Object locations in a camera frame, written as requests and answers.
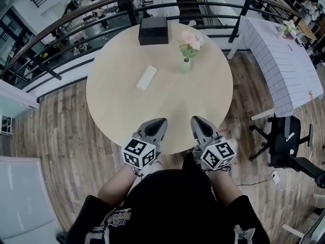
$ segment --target staircase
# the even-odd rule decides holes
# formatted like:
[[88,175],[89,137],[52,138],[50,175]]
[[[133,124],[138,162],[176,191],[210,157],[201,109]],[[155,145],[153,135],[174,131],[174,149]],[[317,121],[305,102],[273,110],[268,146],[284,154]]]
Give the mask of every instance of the staircase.
[[[176,0],[177,2],[197,2],[198,0]],[[195,16],[186,17],[179,19],[179,23],[188,25],[191,20],[197,22],[197,25],[204,25],[203,18],[200,17],[201,12],[198,5],[179,5],[179,15],[186,16],[190,14],[195,14]]]

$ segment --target checkered tablecloth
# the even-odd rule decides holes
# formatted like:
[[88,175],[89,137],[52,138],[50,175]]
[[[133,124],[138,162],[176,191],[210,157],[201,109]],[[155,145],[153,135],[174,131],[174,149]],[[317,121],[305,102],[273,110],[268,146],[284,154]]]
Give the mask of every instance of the checkered tablecloth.
[[278,23],[241,16],[239,32],[255,56],[268,84],[277,117],[292,115],[324,91],[305,48],[277,38]]

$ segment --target round wooden table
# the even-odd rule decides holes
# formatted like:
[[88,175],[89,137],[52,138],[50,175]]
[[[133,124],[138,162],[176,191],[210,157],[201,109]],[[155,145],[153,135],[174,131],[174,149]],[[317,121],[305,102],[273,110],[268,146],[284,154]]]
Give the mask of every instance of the round wooden table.
[[[214,42],[205,44],[191,63],[191,72],[181,74],[183,56],[178,47],[182,31],[197,30],[168,23],[169,44],[140,46],[139,25],[115,36],[94,61],[87,80],[87,102],[99,129],[123,146],[139,126],[165,117],[168,128],[161,144],[163,154],[195,146],[190,119],[197,115],[218,127],[233,96],[229,64]],[[149,65],[158,68],[145,91],[136,88]]]

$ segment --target white cable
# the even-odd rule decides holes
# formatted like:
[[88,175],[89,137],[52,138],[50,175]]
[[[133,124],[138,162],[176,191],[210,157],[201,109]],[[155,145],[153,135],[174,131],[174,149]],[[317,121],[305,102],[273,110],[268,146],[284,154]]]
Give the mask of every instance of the white cable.
[[280,191],[284,191],[284,190],[289,190],[289,191],[294,191],[298,186],[300,186],[301,184],[302,184],[302,182],[304,181],[304,179],[306,179],[306,177],[307,176],[305,176],[302,180],[301,180],[301,182],[296,186],[296,187],[294,187],[293,189],[289,189],[288,187],[287,188],[284,188],[284,189],[281,189],[280,188],[280,181],[277,183],[278,184],[278,187],[279,187],[279,190]]

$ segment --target flower vase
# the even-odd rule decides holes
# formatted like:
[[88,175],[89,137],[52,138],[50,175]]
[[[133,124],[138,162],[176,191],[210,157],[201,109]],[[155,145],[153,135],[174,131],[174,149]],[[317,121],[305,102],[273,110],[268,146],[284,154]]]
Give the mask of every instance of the flower vase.
[[181,73],[182,74],[190,73],[190,69],[191,69],[191,60],[185,58],[184,61],[183,61],[182,66],[181,66]]
[[278,39],[281,39],[281,38],[283,38],[283,35],[284,35],[284,31],[283,31],[283,30],[280,30],[280,31],[278,32],[278,34],[277,34],[277,38],[278,38]]

